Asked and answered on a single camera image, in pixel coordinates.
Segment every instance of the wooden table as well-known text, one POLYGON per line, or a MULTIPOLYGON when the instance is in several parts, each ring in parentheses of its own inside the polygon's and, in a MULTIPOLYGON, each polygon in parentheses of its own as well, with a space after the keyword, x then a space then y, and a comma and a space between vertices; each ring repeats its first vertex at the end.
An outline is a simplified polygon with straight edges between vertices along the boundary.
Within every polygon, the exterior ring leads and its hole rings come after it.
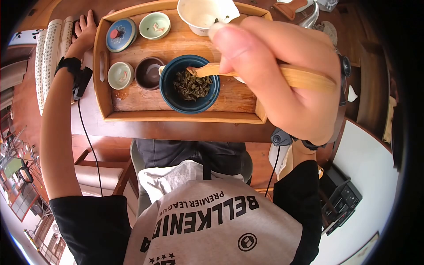
MULTIPOLYGON (((96 23, 110 10, 120 10, 129 6, 149 2, 149 0, 62 0, 53 10, 50 21, 53 19, 65 19, 73 16, 77 19, 81 14, 87 14, 93 9, 96 23)), ((257 4, 250 0, 239 0, 271 11, 274 20, 288 22, 282 14, 270 9, 275 0, 261 0, 257 4)), ((309 14, 312 7, 306 9, 309 14)), ((294 22, 304 16, 298 13, 294 22)), ((338 49, 345 54, 348 48, 348 39, 345 33, 340 14, 337 9, 332 13, 321 12, 317 23, 323 20, 333 23, 338 31, 338 49)), ((86 54, 84 65, 92 67, 92 55, 86 54)), ((346 108, 339 108, 336 121, 335 133, 332 138, 336 140, 346 108)), ((84 97, 81 99, 81 113, 87 133, 98 136, 148 138, 148 139, 173 139, 173 140, 197 140, 219 142, 270 142, 270 136, 275 129, 269 121, 263 125, 236 124, 236 123, 192 123, 192 122, 105 122, 100 114, 93 87, 90 80, 84 97)), ((78 113, 77 103, 71 106, 71 123, 73 134, 84 134, 78 113)))

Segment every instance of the black sleeve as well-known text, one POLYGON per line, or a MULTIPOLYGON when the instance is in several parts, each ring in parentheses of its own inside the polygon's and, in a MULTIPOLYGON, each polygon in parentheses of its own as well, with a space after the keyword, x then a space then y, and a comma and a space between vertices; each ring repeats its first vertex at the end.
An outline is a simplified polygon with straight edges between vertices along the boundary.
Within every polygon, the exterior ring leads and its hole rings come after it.
POLYGON ((78 265, 123 263, 131 234, 125 196, 70 196, 49 203, 78 265))
POLYGON ((304 161, 274 184, 274 203, 302 224, 292 265, 310 264, 318 255, 322 216, 317 162, 304 161))

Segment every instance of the wooden tray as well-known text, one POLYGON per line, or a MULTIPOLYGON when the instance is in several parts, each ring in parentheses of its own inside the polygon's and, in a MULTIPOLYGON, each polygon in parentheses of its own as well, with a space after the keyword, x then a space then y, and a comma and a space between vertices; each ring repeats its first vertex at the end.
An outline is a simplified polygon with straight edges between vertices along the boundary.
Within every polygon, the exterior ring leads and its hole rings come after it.
MULTIPOLYGON (((177 12, 178 0, 162 0, 132 6, 100 20, 96 33, 93 55, 93 80, 97 103, 105 121, 191 121, 218 123, 255 123, 267 120, 265 111, 255 95, 243 83, 233 77, 221 76, 221 88, 215 104, 199 114, 182 114, 172 110, 162 99, 159 90, 147 91, 134 80, 123 90, 114 90, 107 81, 109 67, 117 61, 125 61, 133 68, 145 57, 157 56, 170 62, 184 54, 202 56, 210 62, 219 62, 220 53, 212 47, 208 37, 194 34, 181 20, 177 12), (160 40, 148 40, 139 35, 137 40, 120 53, 110 53, 106 48, 106 34, 114 21, 130 17, 138 26, 141 19, 151 12, 163 12, 171 21, 171 30, 160 40)), ((272 20, 269 11, 255 6, 237 3, 240 17, 231 23, 240 23, 247 16, 259 16, 272 20)))

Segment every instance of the tray handle hole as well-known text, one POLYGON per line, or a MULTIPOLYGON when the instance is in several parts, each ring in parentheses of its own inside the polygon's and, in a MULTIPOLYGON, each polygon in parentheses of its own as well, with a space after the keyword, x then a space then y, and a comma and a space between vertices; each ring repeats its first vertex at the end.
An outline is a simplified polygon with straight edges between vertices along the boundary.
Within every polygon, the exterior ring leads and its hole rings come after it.
POLYGON ((105 57, 106 53, 104 51, 100 52, 100 81, 105 81, 105 76, 107 75, 106 72, 106 65, 105 65, 105 57))

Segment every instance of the wooden chair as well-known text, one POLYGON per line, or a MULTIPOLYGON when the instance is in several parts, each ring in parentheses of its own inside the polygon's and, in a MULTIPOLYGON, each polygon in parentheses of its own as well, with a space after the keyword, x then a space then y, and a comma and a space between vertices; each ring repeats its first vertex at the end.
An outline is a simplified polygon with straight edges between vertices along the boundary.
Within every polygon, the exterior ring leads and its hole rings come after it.
MULTIPOLYGON (((75 173, 84 196, 100 196, 96 162, 85 160, 90 152, 90 149, 85 150, 74 163, 75 173)), ((130 225, 133 226, 137 219, 138 182, 131 159, 127 162, 98 162, 98 166, 103 196, 127 197, 128 218, 130 225)))

